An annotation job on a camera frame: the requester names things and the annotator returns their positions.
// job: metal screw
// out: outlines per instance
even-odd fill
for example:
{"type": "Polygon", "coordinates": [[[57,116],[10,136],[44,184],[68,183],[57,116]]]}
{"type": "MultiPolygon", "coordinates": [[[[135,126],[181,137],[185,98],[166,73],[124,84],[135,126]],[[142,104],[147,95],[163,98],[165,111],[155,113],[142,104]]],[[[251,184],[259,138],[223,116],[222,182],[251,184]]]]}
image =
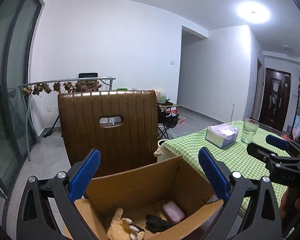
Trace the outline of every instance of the metal screw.
{"type": "Polygon", "coordinates": [[[34,177],[34,176],[31,176],[31,177],[28,179],[28,181],[29,181],[30,183],[35,182],[35,177],[34,177]]]}
{"type": "Polygon", "coordinates": [[[57,176],[59,179],[63,179],[66,176],[66,173],[62,171],[62,172],[59,172],[57,176]]]}
{"type": "Polygon", "coordinates": [[[263,180],[264,182],[269,182],[269,181],[270,181],[269,177],[267,177],[267,176],[263,176],[263,177],[262,177],[262,180],[263,180]]]}
{"type": "Polygon", "coordinates": [[[234,172],[232,172],[232,176],[234,176],[235,178],[240,178],[241,177],[241,173],[240,172],[238,172],[238,171],[234,171],[234,172]]]}

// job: sliding glass door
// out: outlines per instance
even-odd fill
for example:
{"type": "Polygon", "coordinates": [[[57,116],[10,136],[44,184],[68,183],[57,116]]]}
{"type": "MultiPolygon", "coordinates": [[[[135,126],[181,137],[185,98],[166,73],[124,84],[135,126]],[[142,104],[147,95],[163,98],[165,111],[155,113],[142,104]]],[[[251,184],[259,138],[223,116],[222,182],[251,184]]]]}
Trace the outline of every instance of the sliding glass door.
{"type": "MultiPolygon", "coordinates": [[[[26,134],[26,104],[18,85],[27,83],[28,62],[39,0],[0,0],[0,199],[10,197],[18,173],[35,143],[26,134]]],[[[0,223],[5,215],[0,204],[0,223]]]]}

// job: hand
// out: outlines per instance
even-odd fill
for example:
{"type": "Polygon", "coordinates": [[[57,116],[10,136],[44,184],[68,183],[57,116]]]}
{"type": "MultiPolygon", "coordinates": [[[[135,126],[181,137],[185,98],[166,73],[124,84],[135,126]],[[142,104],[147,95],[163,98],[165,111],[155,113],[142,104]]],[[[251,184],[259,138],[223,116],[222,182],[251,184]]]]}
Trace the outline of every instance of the hand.
{"type": "MultiPolygon", "coordinates": [[[[288,190],[289,189],[287,189],[286,192],[283,194],[282,199],[281,199],[281,204],[279,207],[279,213],[280,213],[281,219],[284,219],[289,211],[289,210],[286,210],[287,200],[288,200],[288,190]]],[[[297,210],[300,211],[300,198],[298,198],[296,200],[294,206],[297,210]]]]}

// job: cardboard box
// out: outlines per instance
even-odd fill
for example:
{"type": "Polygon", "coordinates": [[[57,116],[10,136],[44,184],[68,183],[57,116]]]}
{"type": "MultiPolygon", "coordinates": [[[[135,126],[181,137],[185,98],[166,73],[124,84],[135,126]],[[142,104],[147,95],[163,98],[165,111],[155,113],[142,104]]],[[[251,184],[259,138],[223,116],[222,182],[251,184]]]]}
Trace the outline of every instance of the cardboard box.
{"type": "Polygon", "coordinates": [[[182,239],[204,223],[222,205],[207,201],[214,194],[208,181],[181,156],[142,168],[94,178],[86,190],[89,199],[75,201],[80,214],[99,240],[107,231],[117,208],[123,218],[145,229],[145,239],[182,239]],[[162,205],[173,200],[186,218],[172,228],[153,234],[146,230],[145,215],[166,217],[162,205]]]}

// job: yellow dotted glove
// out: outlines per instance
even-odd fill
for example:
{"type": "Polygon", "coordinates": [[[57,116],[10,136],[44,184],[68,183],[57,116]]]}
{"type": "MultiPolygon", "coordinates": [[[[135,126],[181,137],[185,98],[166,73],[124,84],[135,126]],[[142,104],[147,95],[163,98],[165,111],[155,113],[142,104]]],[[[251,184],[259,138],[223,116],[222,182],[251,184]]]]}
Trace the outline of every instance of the yellow dotted glove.
{"type": "Polygon", "coordinates": [[[142,240],[145,237],[143,231],[139,231],[131,225],[132,221],[128,218],[122,218],[123,209],[118,208],[115,212],[107,236],[110,240],[142,240]]]}

